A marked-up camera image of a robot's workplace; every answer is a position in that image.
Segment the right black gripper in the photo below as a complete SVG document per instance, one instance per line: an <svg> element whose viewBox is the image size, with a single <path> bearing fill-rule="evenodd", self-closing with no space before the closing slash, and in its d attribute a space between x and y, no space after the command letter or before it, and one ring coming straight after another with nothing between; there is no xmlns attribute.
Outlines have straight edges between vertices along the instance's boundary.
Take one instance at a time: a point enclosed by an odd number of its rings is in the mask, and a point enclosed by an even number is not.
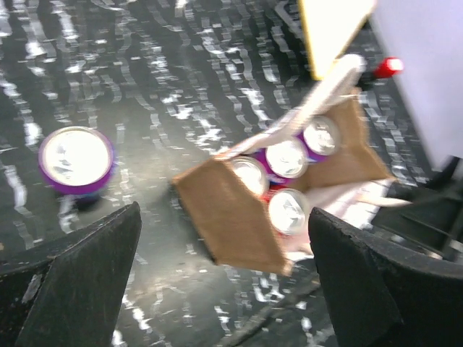
<svg viewBox="0 0 463 347"><path fill-rule="evenodd" d="M382 207L375 226L396 234L444 260L462 253L462 179L453 177L462 159L452 156L430 181L401 189L397 197L407 203Z"/></svg>

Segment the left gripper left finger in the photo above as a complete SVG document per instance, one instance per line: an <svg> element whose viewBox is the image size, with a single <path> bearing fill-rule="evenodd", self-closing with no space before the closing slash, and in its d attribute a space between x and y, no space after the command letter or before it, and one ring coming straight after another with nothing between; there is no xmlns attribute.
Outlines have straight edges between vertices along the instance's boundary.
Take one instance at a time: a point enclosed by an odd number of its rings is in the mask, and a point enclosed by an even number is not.
<svg viewBox="0 0 463 347"><path fill-rule="evenodd" d="M141 227L133 202L1 261L1 345L110 346Z"/></svg>

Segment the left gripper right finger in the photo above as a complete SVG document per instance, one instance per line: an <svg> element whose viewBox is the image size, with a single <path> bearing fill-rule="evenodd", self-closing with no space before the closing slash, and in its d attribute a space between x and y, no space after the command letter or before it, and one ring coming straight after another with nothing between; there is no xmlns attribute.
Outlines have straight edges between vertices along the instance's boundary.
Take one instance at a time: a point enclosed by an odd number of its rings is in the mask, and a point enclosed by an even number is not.
<svg viewBox="0 0 463 347"><path fill-rule="evenodd" d="M462 266L314 208L310 244L340 346L461 346Z"/></svg>

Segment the burlap canvas bag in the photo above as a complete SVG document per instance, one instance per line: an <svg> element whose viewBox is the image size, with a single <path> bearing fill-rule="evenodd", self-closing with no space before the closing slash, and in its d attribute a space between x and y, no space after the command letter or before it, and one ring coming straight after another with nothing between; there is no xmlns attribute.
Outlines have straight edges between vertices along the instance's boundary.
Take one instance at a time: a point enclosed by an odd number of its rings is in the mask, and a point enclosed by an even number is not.
<svg viewBox="0 0 463 347"><path fill-rule="evenodd" d="M339 58L301 104L267 130L174 177L182 207L219 265L289 275L311 253L308 217L393 175L369 146L358 54Z"/></svg>

